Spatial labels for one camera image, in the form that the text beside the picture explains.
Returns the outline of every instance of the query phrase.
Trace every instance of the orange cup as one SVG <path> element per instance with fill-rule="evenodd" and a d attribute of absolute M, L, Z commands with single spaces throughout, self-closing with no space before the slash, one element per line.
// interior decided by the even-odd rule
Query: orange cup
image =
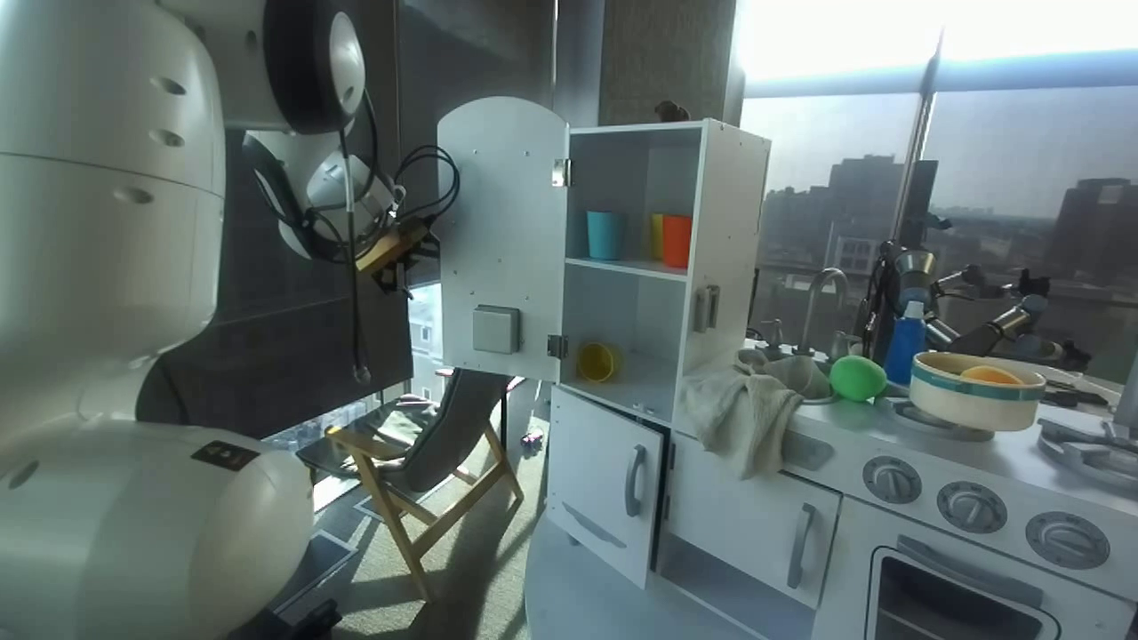
<path fill-rule="evenodd" d="M 687 271 L 687 257 L 690 257 L 690 218 L 663 214 L 663 262 Z"/>

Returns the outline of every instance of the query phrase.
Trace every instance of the stove burner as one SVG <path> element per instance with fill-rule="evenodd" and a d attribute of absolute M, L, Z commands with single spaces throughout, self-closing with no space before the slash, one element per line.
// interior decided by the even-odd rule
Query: stove burner
<path fill-rule="evenodd" d="M 904 424 L 904 425 L 917 425 L 927 435 L 944 435 L 944 437 L 957 437 L 957 441 L 991 441 L 990 429 L 967 429 L 962 424 L 939 419 L 923 413 L 916 403 L 889 403 L 889 413 Z"/>

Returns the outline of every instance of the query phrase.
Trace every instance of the folding chair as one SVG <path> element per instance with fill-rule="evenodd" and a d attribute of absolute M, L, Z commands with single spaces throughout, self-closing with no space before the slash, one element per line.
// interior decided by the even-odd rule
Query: folding chair
<path fill-rule="evenodd" d="M 515 493 L 511 508 L 523 505 L 523 488 L 502 450 L 502 441 L 490 425 L 495 405 L 505 403 L 511 377 L 479 374 L 479 371 L 456 371 L 450 379 L 450 392 L 440 399 L 440 410 L 434 424 L 421 429 L 421 437 L 398 450 L 386 441 L 374 441 L 357 429 L 334 429 L 328 435 L 337 441 L 357 468 L 360 483 L 369 489 L 377 512 L 386 516 L 386 527 L 394 535 L 394 546 L 403 561 L 408 565 L 418 586 L 431 601 L 431 582 L 425 573 L 425 554 L 497 483 L 505 480 Z M 459 473 L 459 465 L 470 458 L 477 441 L 488 441 L 488 468 L 479 477 Z M 440 480 L 459 477 L 470 483 L 470 489 L 450 505 L 446 512 L 425 508 L 418 499 L 437 488 Z M 421 518 L 428 528 L 413 540 L 403 527 L 403 516 Z"/>

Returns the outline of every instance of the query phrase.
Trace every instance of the cabinet door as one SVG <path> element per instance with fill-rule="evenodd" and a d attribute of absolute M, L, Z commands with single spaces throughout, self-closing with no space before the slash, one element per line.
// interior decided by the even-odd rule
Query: cabinet door
<path fill-rule="evenodd" d="M 747 334 L 767 153 L 773 145 L 759 134 L 719 121 L 703 128 L 684 374 L 738 364 Z"/>
<path fill-rule="evenodd" d="M 437 123 L 462 172 L 459 204 L 437 220 L 446 364 L 555 379 L 566 192 L 553 172 L 566 134 L 560 112 L 526 98 L 473 98 Z"/>
<path fill-rule="evenodd" d="M 792 477 L 738 477 L 700 441 L 677 441 L 669 532 L 820 609 L 839 493 Z"/>
<path fill-rule="evenodd" d="M 663 488 L 663 429 L 563 388 L 553 393 L 548 516 L 643 586 Z"/>

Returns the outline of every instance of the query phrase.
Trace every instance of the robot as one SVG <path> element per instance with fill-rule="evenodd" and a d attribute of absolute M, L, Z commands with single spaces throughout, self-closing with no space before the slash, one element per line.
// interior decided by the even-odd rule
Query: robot
<path fill-rule="evenodd" d="M 134 399 L 213 316 L 226 123 L 362 93 L 345 0 L 0 0 L 0 637 L 226 637 L 297 573 L 309 468 Z"/>

